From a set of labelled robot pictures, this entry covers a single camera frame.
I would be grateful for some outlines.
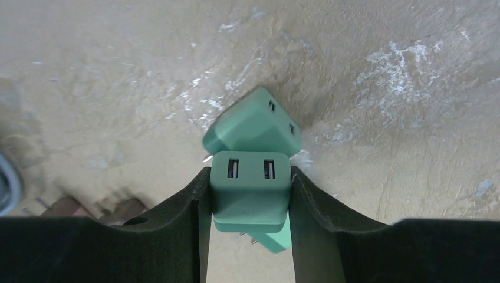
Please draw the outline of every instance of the dirty concrete surface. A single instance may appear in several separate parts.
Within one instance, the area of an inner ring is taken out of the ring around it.
[[[304,132],[293,162],[385,223],[500,219],[500,2],[0,0],[0,142],[13,215],[72,194],[150,206],[204,166],[200,140],[258,85]],[[215,229],[209,282],[293,282]]]

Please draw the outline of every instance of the white paint stain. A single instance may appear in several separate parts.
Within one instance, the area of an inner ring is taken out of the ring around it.
[[[201,80],[201,78],[196,78],[196,79],[192,80],[191,87],[193,88],[193,87],[198,86],[200,84],[200,80]]]
[[[467,35],[467,31],[465,29],[462,29],[460,31],[460,33],[463,35],[463,37],[465,37],[466,40],[468,41],[471,41],[471,39],[469,38],[469,36]]]
[[[237,20],[235,22],[231,22],[229,24],[221,24],[219,26],[219,32],[232,32],[237,26],[241,23],[241,20]]]
[[[270,14],[269,11],[263,10],[263,9],[261,9],[259,7],[253,7],[252,8],[252,13],[254,13],[252,15],[253,19],[262,18],[262,17],[267,16],[267,15]]]
[[[302,149],[296,155],[292,156],[290,162],[293,166],[299,167],[306,175],[311,173],[314,164],[311,154],[305,149]]]

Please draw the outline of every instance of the mint green plastic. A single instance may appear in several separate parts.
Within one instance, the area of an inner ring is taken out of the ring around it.
[[[211,154],[224,150],[281,152],[302,149],[302,132],[265,88],[258,88],[221,114],[203,137]]]
[[[229,160],[238,160],[238,177],[228,177]],[[274,161],[274,179],[266,179],[264,161]],[[277,152],[219,152],[210,173],[212,212],[221,232],[281,231],[291,193],[290,159]]]
[[[278,233],[249,233],[248,235],[275,254],[286,251],[292,247],[290,217],[287,215],[285,225]]]

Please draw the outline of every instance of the electrical socket slot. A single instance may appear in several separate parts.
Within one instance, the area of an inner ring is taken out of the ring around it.
[[[274,105],[274,103],[272,101],[269,101],[269,109],[271,110],[271,112],[274,112],[275,107],[276,107],[276,105]]]
[[[229,159],[228,164],[228,178],[236,179],[238,177],[238,159]]]
[[[264,160],[264,178],[276,178],[276,176],[274,175],[274,160]]]

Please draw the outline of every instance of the electrical adapter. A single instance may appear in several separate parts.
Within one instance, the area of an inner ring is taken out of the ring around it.
[[[266,247],[272,253],[286,251],[292,247],[292,235],[290,231],[290,216],[287,215],[287,220],[283,229],[278,233],[248,233],[252,239]]]
[[[292,157],[302,149],[302,133],[271,93],[258,88],[218,117],[203,137],[203,146],[212,156],[240,150]]]
[[[215,154],[210,172],[215,227],[221,232],[281,231],[291,186],[290,159],[283,153]]]

